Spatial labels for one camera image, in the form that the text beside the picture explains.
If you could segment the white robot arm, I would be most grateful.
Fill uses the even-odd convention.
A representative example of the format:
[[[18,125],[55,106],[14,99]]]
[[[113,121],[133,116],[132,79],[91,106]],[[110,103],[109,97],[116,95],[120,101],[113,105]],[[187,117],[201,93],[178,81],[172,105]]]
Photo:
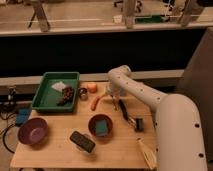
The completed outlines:
[[[167,94],[131,77],[127,65],[108,72],[107,91],[123,89],[155,113],[157,171],[208,171],[199,110],[182,94]]]

